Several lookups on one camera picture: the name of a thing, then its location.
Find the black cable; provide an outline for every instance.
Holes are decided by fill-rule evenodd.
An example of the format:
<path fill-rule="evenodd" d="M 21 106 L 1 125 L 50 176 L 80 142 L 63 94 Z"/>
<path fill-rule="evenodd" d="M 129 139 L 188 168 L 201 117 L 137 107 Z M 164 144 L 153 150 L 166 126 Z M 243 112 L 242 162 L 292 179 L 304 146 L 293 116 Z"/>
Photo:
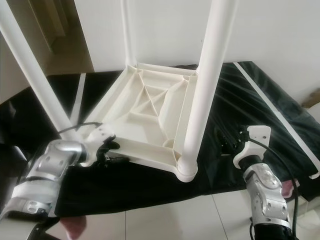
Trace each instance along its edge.
<path fill-rule="evenodd" d="M 77 125 L 68 127 L 68 128 L 63 129 L 63 130 L 61 130 L 61 131 L 58 131 L 58 134 L 62 134 L 62 133 L 66 132 L 66 131 L 69 131 L 69 130 L 71 130 L 71 129 L 77 129 L 77 128 L 82 127 L 82 126 L 85 126 L 85 125 L 95 125 L 95 127 L 97 128 L 97 127 L 101 126 L 102 123 L 101 123 L 101 122 L 96 122 L 96 121 L 79 123 L 79 124 L 77 124 Z"/>
<path fill-rule="evenodd" d="M 286 170 L 288 171 L 290 177 L 291 177 L 291 181 L 292 181 L 292 185 L 293 185 L 293 192 L 294 192 L 294 210 L 293 210 L 293 220 L 292 220 L 292 235 L 294 237 L 296 237 L 296 228 L 297 228 L 297 216 L 298 216 L 298 200 L 299 200 L 299 195 L 298 195 L 298 187 L 295 181 L 295 177 L 292 174 L 290 168 L 287 166 L 287 164 L 285 163 L 285 161 L 274 151 L 272 150 L 270 147 L 262 144 L 259 141 L 256 141 L 254 139 L 249 138 L 248 139 L 250 142 L 253 142 L 263 148 L 265 148 L 266 150 L 270 151 L 278 160 L 280 160 L 280 162 L 284 165 L 284 167 L 286 168 Z"/>
<path fill-rule="evenodd" d="M 254 236 L 252 235 L 252 227 L 254 226 L 254 224 L 251 222 L 250 228 L 249 228 L 249 232 L 250 232 L 250 238 L 251 240 L 255 240 Z"/>

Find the white tape strip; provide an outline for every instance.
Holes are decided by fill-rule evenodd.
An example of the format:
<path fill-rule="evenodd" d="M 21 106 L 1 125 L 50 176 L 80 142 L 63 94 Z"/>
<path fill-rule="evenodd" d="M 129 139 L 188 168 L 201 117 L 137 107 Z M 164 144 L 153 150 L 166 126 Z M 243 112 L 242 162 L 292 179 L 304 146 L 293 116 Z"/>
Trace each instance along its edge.
<path fill-rule="evenodd" d="M 81 106 L 82 96 L 84 94 L 84 88 L 85 88 L 85 81 L 86 81 L 86 74 L 81 73 L 78 90 L 76 92 L 76 97 L 75 97 L 75 101 L 74 101 L 74 105 L 73 105 L 73 109 L 70 117 L 70 122 L 72 123 L 72 125 L 78 124 L 80 106 Z"/>
<path fill-rule="evenodd" d="M 309 157 L 313 165 L 318 170 L 318 173 L 310 176 L 311 179 L 315 179 L 320 176 L 320 161 L 319 159 L 314 155 L 314 153 L 310 150 L 310 148 L 307 146 L 307 144 L 301 139 L 301 137 L 298 135 L 298 133 L 294 130 L 294 128 L 290 125 L 290 123 L 285 119 L 285 117 L 281 114 L 281 112 L 278 111 L 278 109 L 273 105 L 273 103 L 269 100 L 269 98 L 264 94 L 264 92 L 258 87 L 258 85 L 253 81 L 253 79 L 247 74 L 247 72 L 239 65 L 239 63 L 234 62 L 233 63 L 239 71 L 242 73 L 242 75 L 245 77 L 245 79 L 251 84 L 251 86 L 254 88 L 254 90 L 260 95 L 260 97 L 263 99 L 263 101 L 268 105 L 268 107 L 273 111 L 275 116 L 280 120 L 280 122 L 283 124 L 285 129 L 291 134 L 291 136 L 294 138 L 296 143 L 302 148 L 304 153 Z"/>

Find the black tarp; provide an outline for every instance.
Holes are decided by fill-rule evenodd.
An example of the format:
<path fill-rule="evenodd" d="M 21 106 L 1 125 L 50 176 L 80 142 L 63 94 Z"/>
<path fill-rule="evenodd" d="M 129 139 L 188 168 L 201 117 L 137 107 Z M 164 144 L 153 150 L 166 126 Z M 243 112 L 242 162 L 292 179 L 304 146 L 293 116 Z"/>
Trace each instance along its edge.
<path fill-rule="evenodd" d="M 319 159 L 320 125 L 253 62 L 241 62 L 240 65 Z M 195 69 L 196 65 L 179 67 Z M 120 71 L 87 74 L 80 121 L 86 119 L 119 74 Z M 70 115 L 79 74 L 50 76 L 48 80 Z M 19 146 L 29 154 L 58 137 L 30 88 L 0 105 L 0 125 L 4 129 L 5 142 Z M 56 213 L 79 216 L 120 212 L 244 189 L 242 173 L 234 167 L 232 159 L 239 131 L 248 125 L 271 127 L 269 146 L 285 160 L 295 177 L 307 178 L 317 172 L 236 66 L 225 63 L 197 159 L 198 173 L 192 182 L 183 183 L 170 172 L 133 163 L 107 168 L 97 164 L 88 168 L 72 167 L 63 181 Z M 264 160 L 282 181 L 289 179 L 285 168 L 269 152 L 265 153 Z"/>

